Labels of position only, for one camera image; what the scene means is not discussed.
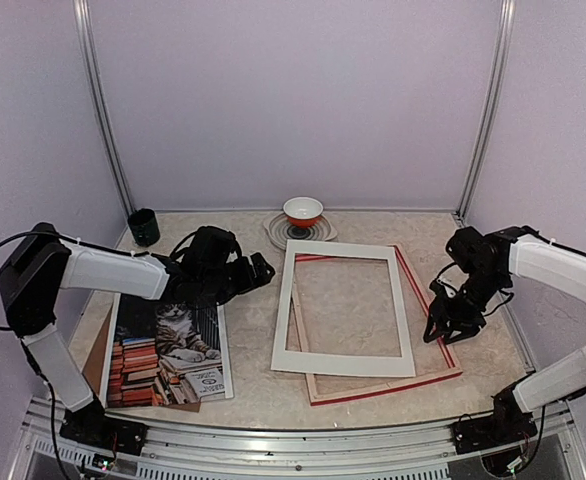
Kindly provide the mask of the white mat board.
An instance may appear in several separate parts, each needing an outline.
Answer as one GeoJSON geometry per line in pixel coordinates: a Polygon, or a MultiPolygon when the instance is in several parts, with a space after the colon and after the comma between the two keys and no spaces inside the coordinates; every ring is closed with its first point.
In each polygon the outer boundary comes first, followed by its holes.
{"type": "Polygon", "coordinates": [[[410,378],[416,375],[396,250],[391,246],[362,245],[310,240],[289,240],[285,250],[279,306],[272,348],[274,371],[344,377],[410,378]],[[287,348],[290,307],[296,257],[299,255],[346,259],[379,260],[387,263],[396,327],[399,357],[332,355],[292,351],[287,348]]]}

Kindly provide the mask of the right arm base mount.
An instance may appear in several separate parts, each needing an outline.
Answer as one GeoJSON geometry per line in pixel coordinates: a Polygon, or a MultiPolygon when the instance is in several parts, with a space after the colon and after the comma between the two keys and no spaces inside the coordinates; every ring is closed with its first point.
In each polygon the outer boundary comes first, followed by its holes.
{"type": "Polygon", "coordinates": [[[477,418],[464,415],[450,429],[458,455],[500,447],[538,434],[531,415],[506,421],[498,421],[493,415],[477,418]]]}

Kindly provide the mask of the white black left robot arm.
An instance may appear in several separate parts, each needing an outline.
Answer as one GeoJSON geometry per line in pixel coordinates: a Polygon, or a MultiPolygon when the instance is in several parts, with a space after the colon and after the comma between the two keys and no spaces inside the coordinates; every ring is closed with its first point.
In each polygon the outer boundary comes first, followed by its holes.
{"type": "Polygon", "coordinates": [[[113,424],[56,327],[63,290],[88,290],[147,301],[221,306],[271,282],[274,267],[260,253],[243,254],[236,236],[203,226],[170,254],[131,253],[73,239],[50,223],[16,235],[18,246],[0,267],[0,298],[9,329],[32,369],[94,445],[113,424]]]}

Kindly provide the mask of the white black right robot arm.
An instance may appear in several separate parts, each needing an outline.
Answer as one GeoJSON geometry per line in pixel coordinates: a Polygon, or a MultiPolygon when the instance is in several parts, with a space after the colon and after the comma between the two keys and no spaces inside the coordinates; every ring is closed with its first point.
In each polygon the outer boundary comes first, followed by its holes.
{"type": "MultiPolygon", "coordinates": [[[[542,236],[530,226],[512,226],[482,234],[473,227],[455,231],[446,244],[452,266],[465,275],[459,287],[435,278],[435,297],[428,308],[423,340],[453,344],[485,327],[488,304],[497,294],[514,295],[512,287],[535,283],[530,304],[552,340],[586,327],[586,253],[542,236]]],[[[586,393],[586,332],[582,345],[540,371],[505,387],[493,398],[490,416],[461,420],[454,432],[496,444],[512,436],[533,435],[534,411],[557,400],[586,393]]]]}

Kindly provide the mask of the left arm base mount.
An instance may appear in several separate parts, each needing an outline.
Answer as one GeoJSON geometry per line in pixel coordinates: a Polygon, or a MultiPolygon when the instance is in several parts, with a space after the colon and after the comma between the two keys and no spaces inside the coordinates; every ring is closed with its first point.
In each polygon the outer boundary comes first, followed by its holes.
{"type": "Polygon", "coordinates": [[[115,454],[140,456],[145,445],[148,427],[140,422],[107,417],[103,413],[81,413],[67,410],[60,434],[75,441],[115,454]]]}

